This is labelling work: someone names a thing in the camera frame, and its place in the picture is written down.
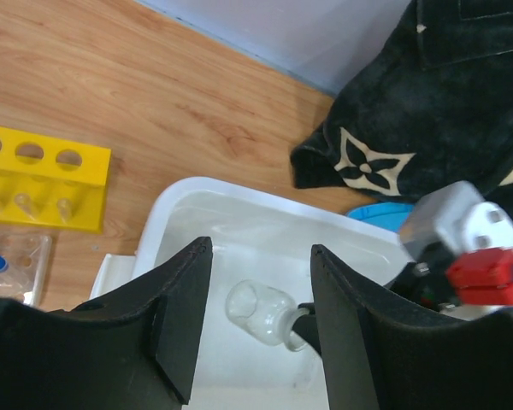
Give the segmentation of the clear plastic tube rack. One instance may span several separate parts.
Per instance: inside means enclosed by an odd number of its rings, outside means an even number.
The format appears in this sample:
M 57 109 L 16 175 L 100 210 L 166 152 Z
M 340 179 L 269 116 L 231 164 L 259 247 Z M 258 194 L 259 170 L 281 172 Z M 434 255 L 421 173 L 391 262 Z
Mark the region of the clear plastic tube rack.
M 0 272 L 0 298 L 39 305 L 52 239 L 47 235 L 0 232 L 0 255 L 9 263 Z

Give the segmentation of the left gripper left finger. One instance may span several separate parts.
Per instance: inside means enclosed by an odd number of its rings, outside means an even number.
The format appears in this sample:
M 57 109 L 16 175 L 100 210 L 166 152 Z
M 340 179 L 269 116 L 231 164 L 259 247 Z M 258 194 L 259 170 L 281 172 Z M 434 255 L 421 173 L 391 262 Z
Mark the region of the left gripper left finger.
M 191 399 L 213 245 L 70 310 L 0 298 L 0 409 L 179 409 Z

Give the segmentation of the small glass bottle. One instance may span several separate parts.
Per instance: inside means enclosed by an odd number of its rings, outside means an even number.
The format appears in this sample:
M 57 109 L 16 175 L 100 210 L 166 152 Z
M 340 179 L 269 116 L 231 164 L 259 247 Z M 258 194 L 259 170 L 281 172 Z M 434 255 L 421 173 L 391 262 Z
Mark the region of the small glass bottle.
M 229 291 L 225 314 L 231 323 L 265 345 L 283 344 L 292 352 L 307 345 L 293 327 L 298 319 L 309 315 L 310 310 L 298 307 L 282 290 L 243 280 Z

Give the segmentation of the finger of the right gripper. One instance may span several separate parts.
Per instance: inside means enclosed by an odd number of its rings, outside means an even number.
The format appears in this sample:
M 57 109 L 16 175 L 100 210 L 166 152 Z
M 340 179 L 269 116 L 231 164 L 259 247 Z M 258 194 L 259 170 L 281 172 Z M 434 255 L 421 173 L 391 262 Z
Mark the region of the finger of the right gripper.
M 317 354 L 321 354 L 321 344 L 315 315 L 315 304 L 313 302 L 301 303 L 299 309 L 307 313 L 295 320 L 292 330 L 301 337 Z

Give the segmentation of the white plastic bin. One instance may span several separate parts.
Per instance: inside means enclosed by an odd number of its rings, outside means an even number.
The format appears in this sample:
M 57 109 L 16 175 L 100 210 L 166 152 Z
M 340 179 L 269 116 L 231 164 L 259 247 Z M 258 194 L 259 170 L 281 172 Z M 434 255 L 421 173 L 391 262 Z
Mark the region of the white plastic bin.
M 91 296 L 161 265 L 197 237 L 211 239 L 213 261 L 189 408 L 328 408 L 314 350 L 292 352 L 257 341 L 227 318 L 227 295 L 247 279 L 282 290 L 295 302 L 311 301 L 310 255 L 316 244 L 386 284 L 410 261 L 397 235 L 240 185 L 183 179 L 156 199 L 135 253 L 104 257 Z

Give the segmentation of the yellow test tube rack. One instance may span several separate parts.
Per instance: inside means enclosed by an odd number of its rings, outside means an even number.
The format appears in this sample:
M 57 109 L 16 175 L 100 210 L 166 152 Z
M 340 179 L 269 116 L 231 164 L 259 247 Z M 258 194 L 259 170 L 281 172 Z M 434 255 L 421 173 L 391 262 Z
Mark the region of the yellow test tube rack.
M 107 148 L 0 126 L 0 223 L 100 232 Z

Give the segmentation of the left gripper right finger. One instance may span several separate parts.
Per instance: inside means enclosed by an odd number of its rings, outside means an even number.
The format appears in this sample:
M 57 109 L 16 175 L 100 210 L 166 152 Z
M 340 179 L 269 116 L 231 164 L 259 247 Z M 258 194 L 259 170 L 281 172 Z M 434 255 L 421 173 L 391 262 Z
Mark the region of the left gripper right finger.
M 322 245 L 310 272 L 332 409 L 513 409 L 513 308 L 445 316 Z

